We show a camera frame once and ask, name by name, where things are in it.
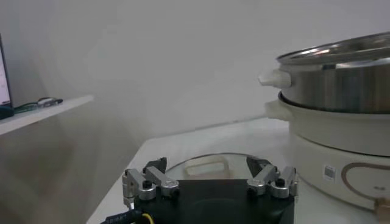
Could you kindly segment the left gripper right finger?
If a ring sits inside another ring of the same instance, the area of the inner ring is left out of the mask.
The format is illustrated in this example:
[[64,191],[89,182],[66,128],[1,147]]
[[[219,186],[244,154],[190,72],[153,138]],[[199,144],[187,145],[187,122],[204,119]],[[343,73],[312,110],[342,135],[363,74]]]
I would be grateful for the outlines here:
[[284,199],[298,195],[296,168],[286,166],[282,171],[266,159],[247,157],[247,166],[252,178],[247,180],[247,191],[255,197],[270,194]]

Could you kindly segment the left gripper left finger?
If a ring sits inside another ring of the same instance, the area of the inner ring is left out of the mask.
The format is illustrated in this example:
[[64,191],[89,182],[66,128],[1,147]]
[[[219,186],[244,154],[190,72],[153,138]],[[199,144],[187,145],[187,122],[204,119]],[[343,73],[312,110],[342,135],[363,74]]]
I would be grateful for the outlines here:
[[165,198],[177,198],[180,185],[177,180],[166,176],[167,159],[149,161],[142,171],[126,169],[122,175],[122,192],[124,201],[150,201],[157,197],[157,191]]

